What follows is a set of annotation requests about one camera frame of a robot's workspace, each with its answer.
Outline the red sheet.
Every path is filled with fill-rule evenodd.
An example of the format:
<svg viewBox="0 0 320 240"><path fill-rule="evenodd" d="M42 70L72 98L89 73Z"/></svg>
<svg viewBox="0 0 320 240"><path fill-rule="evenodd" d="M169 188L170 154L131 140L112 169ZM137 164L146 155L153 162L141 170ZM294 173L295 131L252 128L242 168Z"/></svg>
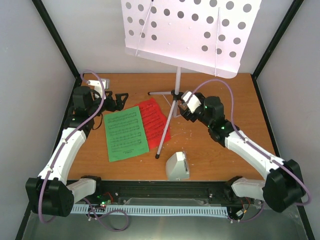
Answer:
<svg viewBox="0 0 320 240"><path fill-rule="evenodd" d="M137 104L148 143L149 149L157 148L160 145L167 117L154 98Z"/></svg>

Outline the green sheet music page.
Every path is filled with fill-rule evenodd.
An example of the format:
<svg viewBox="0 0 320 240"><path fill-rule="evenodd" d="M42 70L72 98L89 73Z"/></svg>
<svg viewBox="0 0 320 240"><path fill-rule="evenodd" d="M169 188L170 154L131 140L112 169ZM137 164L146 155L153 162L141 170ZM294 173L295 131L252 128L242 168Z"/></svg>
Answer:
<svg viewBox="0 0 320 240"><path fill-rule="evenodd" d="M150 151L138 106L106 114L104 126L109 162L129 159Z"/></svg>

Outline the white metronome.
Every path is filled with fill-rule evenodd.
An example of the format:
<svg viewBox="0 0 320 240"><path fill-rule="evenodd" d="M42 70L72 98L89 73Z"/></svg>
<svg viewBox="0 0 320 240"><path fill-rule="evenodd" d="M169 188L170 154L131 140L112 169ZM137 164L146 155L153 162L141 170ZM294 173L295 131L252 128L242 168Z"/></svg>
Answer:
<svg viewBox="0 0 320 240"><path fill-rule="evenodd" d="M174 153L167 160L165 173L169 181L181 181L190 178L187 155L184 151Z"/></svg>

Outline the white tripod music stand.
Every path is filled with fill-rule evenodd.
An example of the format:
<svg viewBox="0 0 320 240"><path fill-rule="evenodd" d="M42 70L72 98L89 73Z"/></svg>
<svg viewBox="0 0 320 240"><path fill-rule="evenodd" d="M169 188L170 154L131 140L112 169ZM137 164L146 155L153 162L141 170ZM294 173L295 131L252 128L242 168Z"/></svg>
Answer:
<svg viewBox="0 0 320 240"><path fill-rule="evenodd" d="M161 139L155 159L168 159L174 152L178 152L176 143L182 141L182 137L188 133L187 130L182 129L180 122L182 117L179 115L178 96L183 94L180 90L182 68L177 67L176 73L155 73L152 75L151 84L148 95L163 96L166 100L172 97L172 101L167 101L169 104L169 111L166 113L166 122L162 131Z"/></svg>

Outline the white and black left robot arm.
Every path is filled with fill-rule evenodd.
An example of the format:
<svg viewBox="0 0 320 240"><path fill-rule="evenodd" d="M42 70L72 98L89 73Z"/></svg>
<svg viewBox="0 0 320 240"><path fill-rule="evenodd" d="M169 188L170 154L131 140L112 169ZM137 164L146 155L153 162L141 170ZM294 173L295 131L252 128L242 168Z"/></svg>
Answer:
<svg viewBox="0 0 320 240"><path fill-rule="evenodd" d="M25 184L33 213L67 217L83 198L95 202L103 198L100 177L85 175L71 184L67 184L67 178L78 151L94 129L95 116L123 110L128 97L128 93L98 92L89 86L74 89L56 149L38 177L30 177Z"/></svg>

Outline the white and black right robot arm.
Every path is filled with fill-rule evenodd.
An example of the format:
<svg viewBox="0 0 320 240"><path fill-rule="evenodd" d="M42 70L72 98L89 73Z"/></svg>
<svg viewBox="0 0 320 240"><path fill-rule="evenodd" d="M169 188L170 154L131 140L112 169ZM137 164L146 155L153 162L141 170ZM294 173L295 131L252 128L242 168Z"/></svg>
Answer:
<svg viewBox="0 0 320 240"><path fill-rule="evenodd" d="M241 176L232 178L226 191L230 199L239 197L264 201L272 210L281 213L305 196L307 191L302 185L299 164L292 159L285 161L249 139L225 118L224 105L219 97L204 97L199 92L186 91L180 100L183 105L178 109L187 121L201 122L213 141L236 153L262 176L262 180Z"/></svg>

